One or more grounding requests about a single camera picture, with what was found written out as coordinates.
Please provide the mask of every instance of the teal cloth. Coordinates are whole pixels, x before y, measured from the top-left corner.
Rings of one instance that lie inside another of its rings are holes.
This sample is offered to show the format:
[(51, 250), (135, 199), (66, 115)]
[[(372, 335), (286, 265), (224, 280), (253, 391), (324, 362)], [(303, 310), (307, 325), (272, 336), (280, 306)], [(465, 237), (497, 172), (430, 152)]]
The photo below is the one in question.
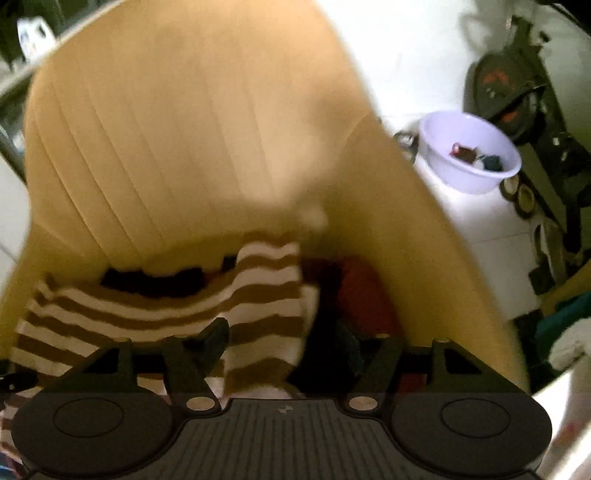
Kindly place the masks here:
[(554, 342), (575, 322), (591, 317), (591, 292), (559, 302), (556, 313), (540, 320), (534, 340), (540, 360), (548, 360)]

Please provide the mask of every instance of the metal screw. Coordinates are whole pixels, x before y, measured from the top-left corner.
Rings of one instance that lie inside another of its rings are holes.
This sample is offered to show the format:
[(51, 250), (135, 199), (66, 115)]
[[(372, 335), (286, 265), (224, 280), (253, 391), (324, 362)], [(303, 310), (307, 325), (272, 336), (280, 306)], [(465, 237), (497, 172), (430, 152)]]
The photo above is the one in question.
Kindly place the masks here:
[(211, 410), (216, 403), (209, 397), (193, 397), (187, 400), (187, 408), (193, 411)]

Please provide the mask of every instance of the white cloth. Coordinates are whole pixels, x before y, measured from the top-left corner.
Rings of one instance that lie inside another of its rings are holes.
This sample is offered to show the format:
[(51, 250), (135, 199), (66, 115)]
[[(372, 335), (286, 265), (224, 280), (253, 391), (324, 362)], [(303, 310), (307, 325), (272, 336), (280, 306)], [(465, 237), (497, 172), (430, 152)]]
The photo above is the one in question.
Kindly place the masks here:
[(555, 370), (565, 370), (581, 355), (591, 357), (591, 318), (567, 328), (550, 350), (548, 361)]

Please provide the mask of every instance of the yellow chair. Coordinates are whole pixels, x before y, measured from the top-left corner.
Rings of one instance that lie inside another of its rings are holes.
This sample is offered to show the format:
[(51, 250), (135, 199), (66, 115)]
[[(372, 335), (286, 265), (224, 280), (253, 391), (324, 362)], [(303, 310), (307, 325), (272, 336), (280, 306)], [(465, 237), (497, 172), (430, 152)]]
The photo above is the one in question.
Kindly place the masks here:
[(378, 269), (408, 340), (449, 337), (526, 388), (462, 240), (374, 117), (311, 0), (127, 0), (37, 73), (25, 118), (32, 225), (2, 351), (44, 273), (219, 265), (253, 229)]

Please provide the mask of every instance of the striped cloth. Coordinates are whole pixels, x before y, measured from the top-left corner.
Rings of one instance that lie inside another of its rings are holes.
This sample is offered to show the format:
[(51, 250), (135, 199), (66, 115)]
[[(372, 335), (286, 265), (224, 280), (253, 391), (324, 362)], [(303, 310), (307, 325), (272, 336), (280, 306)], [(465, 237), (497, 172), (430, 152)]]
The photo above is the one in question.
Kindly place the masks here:
[[(11, 437), (19, 406), (101, 346), (120, 337), (152, 342), (196, 335), (217, 317), (228, 321), (230, 342), (206, 381), (222, 404), (230, 397), (291, 398), (297, 392), (286, 379), (303, 354), (317, 294), (302, 284), (299, 245), (261, 237), (245, 243), (234, 270), (184, 299), (60, 287), (48, 278), (17, 325), (11, 353), (13, 363), (38, 372), (39, 386), (8, 400), (2, 447), (19, 459)], [(161, 378), (138, 377), (138, 385), (165, 395)]]

